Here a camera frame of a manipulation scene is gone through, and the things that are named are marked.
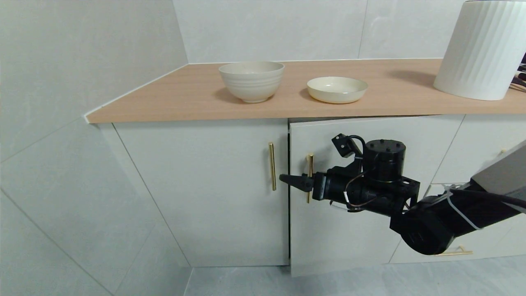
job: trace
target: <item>white cabinet door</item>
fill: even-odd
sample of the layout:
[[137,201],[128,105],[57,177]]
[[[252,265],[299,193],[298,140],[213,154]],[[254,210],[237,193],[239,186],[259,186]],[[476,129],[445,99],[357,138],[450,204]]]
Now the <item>white cabinet door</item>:
[[526,254],[526,215],[519,214],[509,218],[509,220],[509,223],[513,224],[513,228],[493,248],[492,254],[494,257]]
[[[379,117],[292,123],[290,173],[306,173],[306,156],[314,154],[314,171],[347,166],[331,139],[339,133],[366,141],[392,139],[407,146],[403,174],[421,182],[421,195],[431,183],[463,115]],[[325,273],[388,263],[400,236],[390,218],[370,212],[347,213],[328,201],[307,204],[307,194],[290,191],[290,243],[293,276]]]
[[115,126],[191,266],[288,264],[286,119]]
[[[441,195],[444,193],[444,186],[449,185],[451,184],[432,184],[426,196]],[[402,241],[398,245],[390,263],[455,261],[497,257],[498,254],[494,251],[495,246],[514,224],[515,220],[511,218],[456,238],[441,256],[420,254]],[[462,251],[460,246],[464,247],[467,252]]]
[[526,139],[524,114],[468,114],[460,125],[433,183],[466,183],[503,149]]

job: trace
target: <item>drawer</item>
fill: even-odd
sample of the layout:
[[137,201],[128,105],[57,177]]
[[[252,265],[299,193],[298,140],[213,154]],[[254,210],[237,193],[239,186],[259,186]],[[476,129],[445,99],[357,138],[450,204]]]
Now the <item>drawer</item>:
[[[442,194],[444,192],[444,185],[430,185],[426,195]],[[404,241],[401,241],[389,263],[454,261],[498,257],[499,253],[495,248],[506,233],[512,229],[514,224],[514,219],[508,219],[456,238],[453,243],[451,243],[449,249],[440,256],[420,254],[411,249]]]
[[466,183],[502,150],[526,139],[526,115],[465,116],[433,183]]

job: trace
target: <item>wooden countertop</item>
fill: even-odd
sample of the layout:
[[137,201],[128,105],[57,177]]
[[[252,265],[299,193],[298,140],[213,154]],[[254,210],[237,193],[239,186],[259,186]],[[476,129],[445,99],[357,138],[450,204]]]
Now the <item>wooden countertop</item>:
[[[87,115],[90,123],[526,113],[526,92],[510,89],[501,101],[478,101],[433,88],[441,60],[285,62],[277,93],[263,103],[233,97],[219,75],[221,64],[187,65]],[[306,83],[320,76],[346,76],[369,84],[365,96],[335,105],[311,98]]]

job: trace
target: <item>white bowl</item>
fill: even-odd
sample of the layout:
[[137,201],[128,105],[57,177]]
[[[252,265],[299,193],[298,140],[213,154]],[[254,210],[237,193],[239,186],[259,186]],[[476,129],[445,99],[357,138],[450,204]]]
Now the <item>white bowl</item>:
[[359,100],[369,86],[347,77],[319,77],[307,82],[309,94],[322,102],[346,104]]
[[259,103],[278,90],[285,65],[276,62],[239,62],[221,66],[228,91],[247,103]]

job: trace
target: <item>brass cabinet handle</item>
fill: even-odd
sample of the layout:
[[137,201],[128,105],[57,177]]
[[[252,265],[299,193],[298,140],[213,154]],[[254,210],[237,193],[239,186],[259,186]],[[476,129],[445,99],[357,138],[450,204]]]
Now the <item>brass cabinet handle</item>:
[[473,251],[467,251],[463,245],[460,245],[459,248],[461,251],[457,252],[446,252],[442,254],[436,254],[435,256],[455,256],[455,255],[472,255]]
[[274,162],[274,143],[268,143],[270,154],[270,178],[272,179],[272,191],[276,191],[276,163]]
[[[307,163],[309,164],[309,172],[307,175],[309,177],[312,177],[312,174],[314,174],[314,154],[310,153],[307,155]],[[310,200],[312,199],[312,191],[307,192],[307,203],[310,203]]]

